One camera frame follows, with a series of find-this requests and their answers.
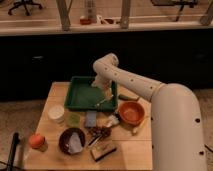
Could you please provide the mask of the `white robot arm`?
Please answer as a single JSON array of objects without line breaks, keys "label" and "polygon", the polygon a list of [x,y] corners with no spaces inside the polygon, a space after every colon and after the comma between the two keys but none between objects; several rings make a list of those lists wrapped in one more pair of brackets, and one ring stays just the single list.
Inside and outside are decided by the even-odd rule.
[{"label": "white robot arm", "polygon": [[153,171],[207,171],[201,110],[186,86],[162,83],[118,67],[109,53],[93,63],[93,85],[116,82],[151,103]]}]

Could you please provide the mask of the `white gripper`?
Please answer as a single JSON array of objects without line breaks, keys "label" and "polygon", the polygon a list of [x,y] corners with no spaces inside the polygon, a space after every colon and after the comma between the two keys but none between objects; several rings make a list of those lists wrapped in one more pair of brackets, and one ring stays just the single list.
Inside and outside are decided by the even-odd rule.
[{"label": "white gripper", "polygon": [[111,81],[100,75],[95,76],[95,80],[92,82],[91,86],[101,89],[105,95],[111,93]]}]

